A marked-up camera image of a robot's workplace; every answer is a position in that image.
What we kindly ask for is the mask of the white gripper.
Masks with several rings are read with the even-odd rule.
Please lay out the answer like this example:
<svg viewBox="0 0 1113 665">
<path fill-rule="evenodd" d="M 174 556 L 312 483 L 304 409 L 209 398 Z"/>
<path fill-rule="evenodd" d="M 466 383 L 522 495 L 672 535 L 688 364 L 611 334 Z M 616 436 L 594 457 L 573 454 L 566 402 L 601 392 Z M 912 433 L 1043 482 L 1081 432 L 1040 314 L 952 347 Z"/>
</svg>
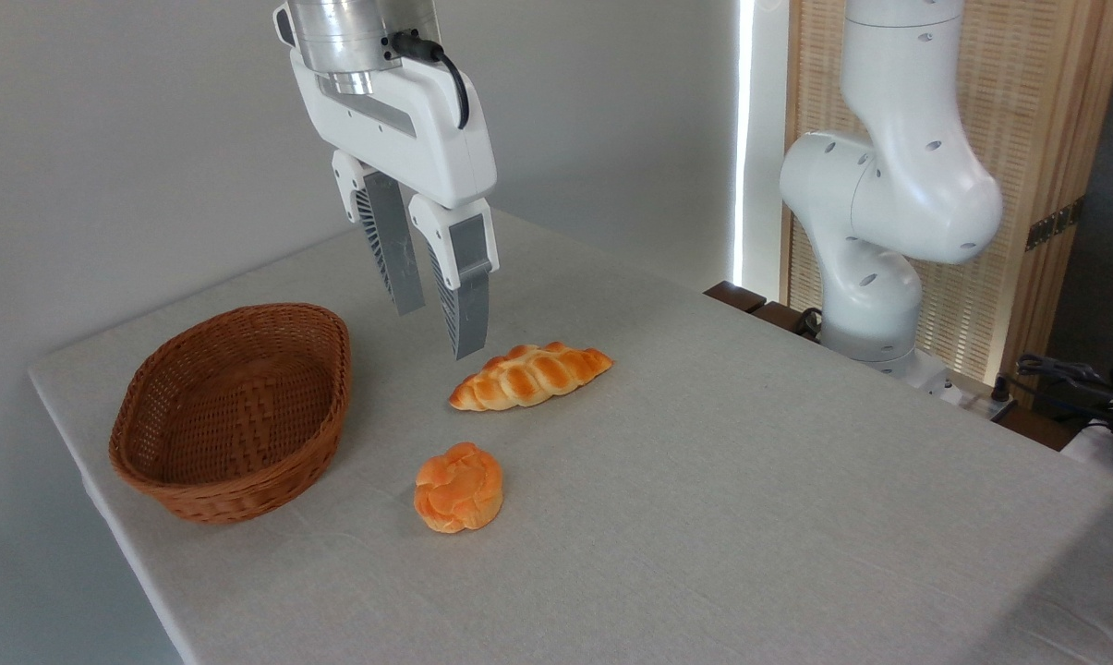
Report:
<svg viewBox="0 0 1113 665">
<path fill-rule="evenodd" d="M 289 60 L 312 125 L 337 148 L 332 169 L 346 219 L 363 231 L 398 314 L 425 304 L 401 182 L 425 195 L 413 195 L 408 215 L 427 241 L 452 353 L 476 353 L 486 341 L 490 274 L 500 268 L 481 199 L 498 184 L 498 167 L 476 88 L 463 76 L 470 117 L 459 127 L 454 80 L 442 65 L 408 60 L 373 74 L 371 92 L 344 94 L 299 51 Z"/>
</svg>

